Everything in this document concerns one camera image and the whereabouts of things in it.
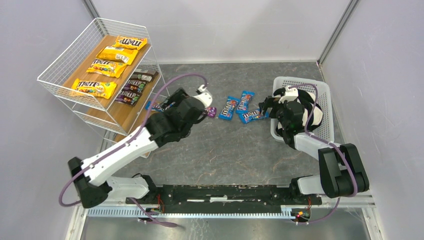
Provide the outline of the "yellow M&M bag top shelf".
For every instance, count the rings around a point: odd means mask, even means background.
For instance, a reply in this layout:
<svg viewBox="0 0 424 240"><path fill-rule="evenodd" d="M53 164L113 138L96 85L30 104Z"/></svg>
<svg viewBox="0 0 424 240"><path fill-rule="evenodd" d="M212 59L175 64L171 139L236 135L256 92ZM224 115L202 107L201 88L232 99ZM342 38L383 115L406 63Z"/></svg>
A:
<svg viewBox="0 0 424 240"><path fill-rule="evenodd" d="M125 48L129 50L141 50L148 43L147 38L137 38L119 35L114 44L115 48Z"/></svg>

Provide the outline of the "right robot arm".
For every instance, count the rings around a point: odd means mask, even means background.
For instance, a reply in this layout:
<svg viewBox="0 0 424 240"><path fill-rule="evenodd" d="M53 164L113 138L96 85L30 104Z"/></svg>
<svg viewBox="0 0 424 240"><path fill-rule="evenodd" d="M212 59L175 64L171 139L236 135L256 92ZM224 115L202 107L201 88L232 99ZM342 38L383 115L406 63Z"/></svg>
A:
<svg viewBox="0 0 424 240"><path fill-rule="evenodd" d="M354 197L370 189L370 182L357 147L336 144L312 133L310 123L317 117L317 102L292 101L268 96L259 103L261 114L269 113L281 127L276 132L289 147L318 160L319 174L295 181L303 195L325 194L329 198Z"/></svg>

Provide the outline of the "brown M&M bag on shelf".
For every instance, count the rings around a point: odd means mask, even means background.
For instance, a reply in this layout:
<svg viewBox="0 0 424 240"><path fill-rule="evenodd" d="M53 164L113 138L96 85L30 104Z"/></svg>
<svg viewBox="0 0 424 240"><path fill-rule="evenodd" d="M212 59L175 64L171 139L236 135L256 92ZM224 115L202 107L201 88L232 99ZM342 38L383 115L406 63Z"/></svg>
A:
<svg viewBox="0 0 424 240"><path fill-rule="evenodd" d="M155 70L136 70L132 73L129 79L152 82L158 75L159 72Z"/></svg>

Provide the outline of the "white plastic basket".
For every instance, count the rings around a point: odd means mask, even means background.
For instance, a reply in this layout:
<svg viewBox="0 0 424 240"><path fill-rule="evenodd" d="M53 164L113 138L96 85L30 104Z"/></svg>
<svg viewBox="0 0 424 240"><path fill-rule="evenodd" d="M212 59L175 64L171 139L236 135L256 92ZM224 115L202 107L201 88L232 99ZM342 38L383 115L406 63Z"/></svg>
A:
<svg viewBox="0 0 424 240"><path fill-rule="evenodd" d="M273 93L275 90L285 88L286 86L296 86L300 84L313 84L316 86L318 91L316 93L315 89L310 85L298 87L298 89L315 94L317 97L317 104L321 107L323 113L321 125L312 131L313 134L326 141L334 142L335 134L331 92L329 86L325 82L299 77L278 76L273 81L273 88L271 92Z"/></svg>

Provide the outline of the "purple brown M&M bag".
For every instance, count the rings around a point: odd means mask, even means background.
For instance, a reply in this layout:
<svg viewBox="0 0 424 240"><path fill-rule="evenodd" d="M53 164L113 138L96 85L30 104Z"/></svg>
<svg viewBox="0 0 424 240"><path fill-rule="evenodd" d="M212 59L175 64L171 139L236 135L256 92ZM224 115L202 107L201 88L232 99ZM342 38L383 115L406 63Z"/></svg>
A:
<svg viewBox="0 0 424 240"><path fill-rule="evenodd" d="M121 90L114 101L134 107L139 101L140 97L141 94L138 92L133 92L130 90Z"/></svg>

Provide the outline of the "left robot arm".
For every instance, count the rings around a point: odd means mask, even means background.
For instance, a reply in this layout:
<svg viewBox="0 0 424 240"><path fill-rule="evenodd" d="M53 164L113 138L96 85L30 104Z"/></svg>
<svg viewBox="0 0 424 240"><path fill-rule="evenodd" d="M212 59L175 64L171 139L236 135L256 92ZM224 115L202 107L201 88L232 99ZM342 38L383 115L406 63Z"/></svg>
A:
<svg viewBox="0 0 424 240"><path fill-rule="evenodd" d="M155 190L151 179L114 177L133 160L168 143L178 142L191 133L193 125L206 118L206 108L213 101L207 90L199 89L189 96L180 88L170 96L172 106L148 117L144 126L137 127L127 137L108 149L84 160L74 157L68 161L72 182L86 209L111 199L142 199Z"/></svg>

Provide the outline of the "blue M&M bag on shelf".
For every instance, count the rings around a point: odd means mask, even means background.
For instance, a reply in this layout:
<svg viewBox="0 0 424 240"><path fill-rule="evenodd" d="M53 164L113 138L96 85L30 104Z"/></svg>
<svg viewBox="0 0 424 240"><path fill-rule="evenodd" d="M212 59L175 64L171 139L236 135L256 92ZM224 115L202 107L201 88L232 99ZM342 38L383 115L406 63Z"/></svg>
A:
<svg viewBox="0 0 424 240"><path fill-rule="evenodd" d="M172 107L174 105L175 102L172 102L170 105L166 106L165 108L162 107L161 103L158 102L152 102L152 101L148 101L144 107L145 110L148 110L150 108L150 106L152 106L151 111L152 112L163 112L164 110L169 109L170 107Z"/></svg>

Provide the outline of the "black white striped cloth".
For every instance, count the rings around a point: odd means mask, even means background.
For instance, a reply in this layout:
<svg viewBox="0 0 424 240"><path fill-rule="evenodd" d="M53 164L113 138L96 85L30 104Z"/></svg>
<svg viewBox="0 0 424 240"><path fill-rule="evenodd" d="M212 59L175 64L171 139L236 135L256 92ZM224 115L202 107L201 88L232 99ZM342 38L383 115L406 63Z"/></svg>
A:
<svg viewBox="0 0 424 240"><path fill-rule="evenodd" d="M295 100L284 100L277 105L279 109L275 116L278 124L275 131L281 137L296 135L305 129L309 132L314 131L322 123L323 111L315 102L315 94L302 89L297 93Z"/></svg>

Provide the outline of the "yellow M&M bag bottom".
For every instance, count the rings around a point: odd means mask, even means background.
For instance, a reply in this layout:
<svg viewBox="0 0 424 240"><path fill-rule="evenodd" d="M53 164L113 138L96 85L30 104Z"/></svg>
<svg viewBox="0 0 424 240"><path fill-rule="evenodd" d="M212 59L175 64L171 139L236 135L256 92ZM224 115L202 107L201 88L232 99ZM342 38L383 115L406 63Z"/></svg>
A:
<svg viewBox="0 0 424 240"><path fill-rule="evenodd" d="M138 52L139 51L136 49L106 46L96 55L96 57L102 60L115 61L131 65L135 60Z"/></svg>

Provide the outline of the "blue m&m bag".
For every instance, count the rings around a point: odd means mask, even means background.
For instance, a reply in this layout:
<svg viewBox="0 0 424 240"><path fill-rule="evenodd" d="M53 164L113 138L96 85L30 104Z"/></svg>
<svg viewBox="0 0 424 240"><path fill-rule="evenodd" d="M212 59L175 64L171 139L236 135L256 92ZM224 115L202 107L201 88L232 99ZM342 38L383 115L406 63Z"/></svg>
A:
<svg viewBox="0 0 424 240"><path fill-rule="evenodd" d="M243 124L248 124L254 121L267 119L269 117L269 113L266 111L260 111L258 108L246 113L239 114L238 116Z"/></svg>
<svg viewBox="0 0 424 240"><path fill-rule="evenodd" d="M219 113L218 118L222 120L231 121L233 119L235 109L239 103L240 103L239 98L228 96L225 106L223 107L222 111Z"/></svg>
<svg viewBox="0 0 424 240"><path fill-rule="evenodd" d="M249 111L249 103L254 96L255 96L254 92L244 90L241 94L239 104L235 109L235 113L236 114L247 113Z"/></svg>
<svg viewBox="0 0 424 240"><path fill-rule="evenodd" d="M174 105L175 102L172 102L170 105L166 106L165 108L162 107L161 103L158 102L152 102L152 101L148 101L144 107L145 110L148 110L150 108L150 106L152 106L151 111L152 112L163 112L164 110L169 109L170 107L172 107Z"/></svg>

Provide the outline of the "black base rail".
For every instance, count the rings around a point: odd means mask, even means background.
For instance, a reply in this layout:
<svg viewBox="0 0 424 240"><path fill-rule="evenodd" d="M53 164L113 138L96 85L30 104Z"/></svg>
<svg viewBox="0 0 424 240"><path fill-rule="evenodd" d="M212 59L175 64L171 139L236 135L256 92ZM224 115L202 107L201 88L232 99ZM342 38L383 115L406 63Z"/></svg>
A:
<svg viewBox="0 0 424 240"><path fill-rule="evenodd" d="M80 217L135 218L151 222L181 219L283 219L295 223L313 220L313 210L324 215L336 210L363 209L376 204L369 192L355 197L329 198L322 193L300 194L287 185L159 185L146 196L108 199L84 209Z"/></svg>

